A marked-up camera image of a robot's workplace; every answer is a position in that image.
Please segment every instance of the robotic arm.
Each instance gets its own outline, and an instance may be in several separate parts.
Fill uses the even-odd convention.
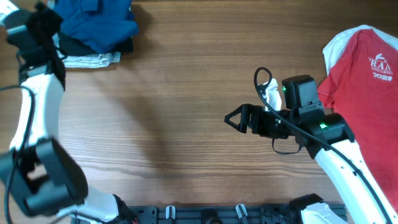
[[[7,40],[19,48],[18,54],[25,61],[20,64],[19,82],[34,93],[34,99],[22,90],[21,116],[11,150],[0,155],[0,178],[27,216],[71,215],[92,224],[138,224],[136,215],[119,197],[88,186],[79,165],[59,144],[58,111],[65,91],[65,68],[51,36],[59,30],[62,19],[43,4],[36,9],[34,13],[16,11],[4,21]],[[299,76],[282,83],[290,110],[275,111],[266,102],[269,111],[242,105],[225,121],[242,133],[249,127],[254,134],[274,139],[295,136],[330,177],[356,223],[398,223],[344,119],[338,114],[325,116],[313,79]],[[256,88],[264,101],[267,86],[256,84]],[[31,110],[32,126],[25,139]],[[232,123],[229,119],[239,113],[241,122]],[[47,173],[31,179],[28,173],[38,165]],[[291,223],[344,223],[318,196],[298,198],[291,207]]]

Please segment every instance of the wooden surface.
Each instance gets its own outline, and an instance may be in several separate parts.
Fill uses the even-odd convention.
[[[320,83],[322,49],[337,33],[369,24],[398,35],[397,8],[397,1],[136,1],[136,51],[106,68],[68,69],[60,142],[91,185],[128,205],[260,204],[310,193],[340,202],[305,150],[278,155],[270,139],[223,119],[243,103],[261,105],[257,67],[279,84],[302,74]],[[0,86],[17,82],[16,49],[4,39],[2,30]],[[6,152],[21,94],[3,92],[0,101]],[[289,139],[276,148],[297,145]],[[15,222],[27,222],[13,201],[11,209]]]

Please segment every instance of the green light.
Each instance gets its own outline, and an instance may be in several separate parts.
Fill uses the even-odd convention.
[[[323,129],[323,128],[327,128],[328,126],[327,125],[325,125],[324,123],[321,123],[319,126],[321,126],[321,128]]]

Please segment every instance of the black fabric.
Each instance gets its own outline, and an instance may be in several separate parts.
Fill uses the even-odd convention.
[[[90,54],[98,54],[98,52],[91,49],[91,47],[83,44],[79,40],[73,39],[63,32],[58,33],[59,36],[59,47],[69,56],[86,56]],[[131,53],[134,48],[132,46],[132,39],[128,38],[123,42],[116,44],[116,46],[108,53],[122,52]]]

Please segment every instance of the red sleeve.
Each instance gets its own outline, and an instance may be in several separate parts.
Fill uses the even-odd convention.
[[[336,65],[330,69],[329,76],[318,87],[319,99],[323,102],[324,107],[326,108],[333,108],[335,92],[344,75],[349,75],[353,52],[358,44],[359,32],[360,30],[350,38],[340,59],[337,61]]]

